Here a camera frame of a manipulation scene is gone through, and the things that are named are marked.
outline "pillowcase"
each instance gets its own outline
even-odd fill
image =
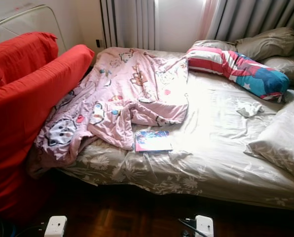
[[[261,156],[294,176],[294,100],[276,114],[256,141],[247,145],[245,153]]]
[[[291,85],[294,85],[294,54],[289,57],[273,56],[262,63],[287,75]]]
[[[51,62],[58,55],[56,36],[33,32],[0,43],[0,87]]]
[[[215,40],[215,39],[206,39],[206,40],[199,40],[196,41],[192,47],[210,47],[210,48],[219,48],[221,50],[226,51],[237,51],[234,44],[227,43],[221,40]]]
[[[294,100],[294,90],[293,89],[288,89],[286,93],[284,94],[284,102],[289,103]]]
[[[274,55],[289,56],[294,50],[294,30],[281,27],[252,38],[236,40],[237,52],[260,61]]]
[[[223,75],[264,100],[280,100],[289,86],[285,74],[233,51],[193,47],[186,57],[191,70]]]

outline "curtain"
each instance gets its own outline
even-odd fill
[[[235,41],[278,27],[294,29],[294,0],[203,0],[200,40]]]
[[[154,0],[100,0],[106,47],[155,50]]]

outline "wooden floor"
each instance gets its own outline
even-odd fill
[[[196,214],[213,218],[215,237],[294,237],[294,211],[158,196],[130,185],[95,187],[64,174],[56,182],[61,186],[32,224],[66,215],[65,237],[179,237],[186,228],[177,219]]]

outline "black cable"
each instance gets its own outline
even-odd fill
[[[190,229],[194,230],[195,232],[197,232],[200,236],[202,237],[207,237],[205,234],[203,234],[202,232],[198,231],[197,229],[195,229],[193,226],[189,225],[187,222],[185,222],[182,219],[178,219],[178,221],[180,221],[182,224],[184,224],[185,226],[189,227]]]
[[[19,234],[17,234],[15,237],[19,237],[20,235],[22,235],[23,233],[25,233],[28,230],[35,229],[35,228],[40,228],[40,227],[41,226],[31,226],[31,227],[28,227],[28,228],[24,229],[23,231],[21,231]]]

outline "bed sheet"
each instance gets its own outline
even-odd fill
[[[74,164],[60,170],[93,185],[133,184],[156,194],[184,193],[294,209],[294,177],[243,153],[283,104],[264,101],[220,76],[204,73],[189,73],[187,91],[189,108],[183,124],[133,126],[134,131],[170,131],[172,152],[137,154],[98,139]],[[263,113],[244,118],[236,112],[237,105],[255,101],[263,105]]]

